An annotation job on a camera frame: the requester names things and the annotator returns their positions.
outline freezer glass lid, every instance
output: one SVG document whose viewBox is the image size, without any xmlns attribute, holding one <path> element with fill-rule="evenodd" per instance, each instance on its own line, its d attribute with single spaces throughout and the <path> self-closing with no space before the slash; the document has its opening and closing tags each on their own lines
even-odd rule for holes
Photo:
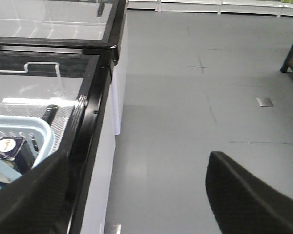
<svg viewBox="0 0 293 234">
<path fill-rule="evenodd" d="M 116 0 L 0 0 L 0 37 L 103 41 Z"/>
<path fill-rule="evenodd" d="M 87 95 L 99 56 L 0 53 L 0 115 L 42 118 L 58 149 Z"/>
</svg>

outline white freezer side panel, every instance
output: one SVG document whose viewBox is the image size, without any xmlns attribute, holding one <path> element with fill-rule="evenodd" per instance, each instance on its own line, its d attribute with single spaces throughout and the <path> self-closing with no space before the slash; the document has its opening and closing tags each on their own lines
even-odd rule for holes
<svg viewBox="0 0 293 234">
<path fill-rule="evenodd" d="M 123 38 L 121 43 L 121 53 L 117 66 L 114 67 L 112 76 L 112 101 L 114 111 L 115 135 L 121 132 L 122 113 L 125 95 L 125 84 L 128 66 L 128 24 L 125 19 Z"/>
<path fill-rule="evenodd" d="M 97 155 L 80 234 L 103 234 L 111 181 L 115 135 L 111 92 L 107 99 Z"/>
</svg>

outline metal floor plate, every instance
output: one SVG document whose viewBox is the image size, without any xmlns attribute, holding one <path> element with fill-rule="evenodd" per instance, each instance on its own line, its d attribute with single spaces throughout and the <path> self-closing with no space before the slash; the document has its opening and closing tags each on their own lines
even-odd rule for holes
<svg viewBox="0 0 293 234">
<path fill-rule="evenodd" d="M 122 225 L 119 223 L 106 224 L 104 234 L 121 234 Z"/>
<path fill-rule="evenodd" d="M 273 107 L 273 103 L 269 97 L 256 97 L 256 100 L 261 107 Z"/>
</svg>

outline light blue basket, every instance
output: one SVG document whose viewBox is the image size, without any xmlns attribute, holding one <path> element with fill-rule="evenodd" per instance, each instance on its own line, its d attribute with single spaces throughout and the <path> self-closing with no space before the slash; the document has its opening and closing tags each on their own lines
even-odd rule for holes
<svg viewBox="0 0 293 234">
<path fill-rule="evenodd" d="M 51 127 L 42 119 L 36 117 L 0 116 L 0 137 L 23 137 L 35 156 L 33 167 L 37 166 L 52 152 L 55 143 Z M 34 148 L 33 139 L 39 151 Z M 21 175 L 0 160 L 0 173 L 15 180 Z"/>
</svg>

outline black handle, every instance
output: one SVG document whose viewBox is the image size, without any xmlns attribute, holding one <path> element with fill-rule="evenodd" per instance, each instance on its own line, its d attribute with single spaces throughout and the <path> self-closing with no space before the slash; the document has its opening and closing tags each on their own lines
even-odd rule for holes
<svg viewBox="0 0 293 234">
<path fill-rule="evenodd" d="M 47 109 L 41 119 L 46 121 L 51 126 L 51 124 L 54 120 L 54 117 L 58 111 L 58 108 L 59 107 L 57 105 L 48 105 Z"/>
</svg>

